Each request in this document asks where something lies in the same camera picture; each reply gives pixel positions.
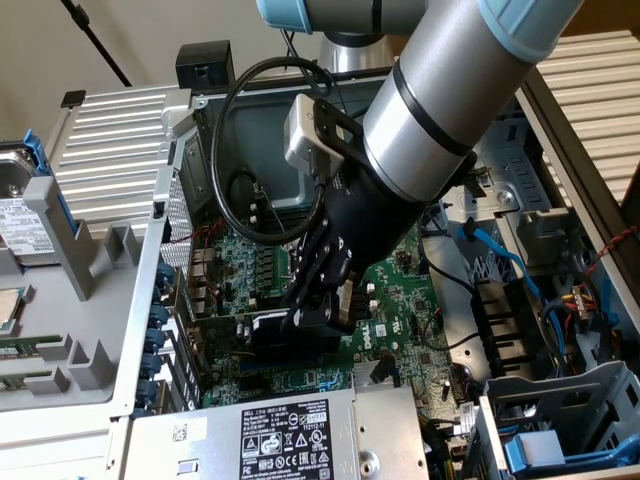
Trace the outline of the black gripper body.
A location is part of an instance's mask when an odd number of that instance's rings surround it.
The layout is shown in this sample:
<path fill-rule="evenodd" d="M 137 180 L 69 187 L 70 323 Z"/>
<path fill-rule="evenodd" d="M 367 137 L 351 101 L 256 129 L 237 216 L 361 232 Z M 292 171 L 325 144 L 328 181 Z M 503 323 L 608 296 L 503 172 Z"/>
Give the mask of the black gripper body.
<path fill-rule="evenodd" d="M 351 251 L 354 271 L 387 258 L 425 207 L 396 195 L 364 166 L 342 167 L 324 205 L 330 232 Z"/>

